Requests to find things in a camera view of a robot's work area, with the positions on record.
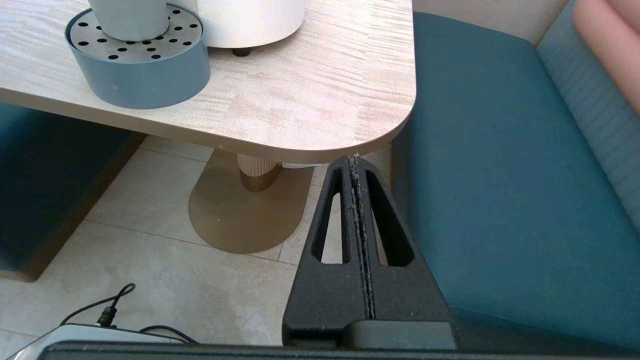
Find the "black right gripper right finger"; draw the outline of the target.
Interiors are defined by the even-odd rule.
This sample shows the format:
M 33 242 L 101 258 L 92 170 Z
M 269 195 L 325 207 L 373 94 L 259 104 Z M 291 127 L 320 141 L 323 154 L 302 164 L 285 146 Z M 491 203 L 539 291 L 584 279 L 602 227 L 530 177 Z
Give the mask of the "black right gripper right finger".
M 375 166 L 361 158 L 355 159 L 355 197 L 368 319 L 454 321 L 393 194 Z

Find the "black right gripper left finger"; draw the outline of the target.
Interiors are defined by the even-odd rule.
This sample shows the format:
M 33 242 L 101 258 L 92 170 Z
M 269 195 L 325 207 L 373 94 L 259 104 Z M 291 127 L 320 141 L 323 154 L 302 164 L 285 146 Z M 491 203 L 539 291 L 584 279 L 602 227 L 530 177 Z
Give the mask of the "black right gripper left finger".
M 284 346 L 336 347 L 344 330 L 370 316 L 354 158 L 327 167 L 282 318 Z M 342 262 L 322 262 L 334 196 L 340 198 Z

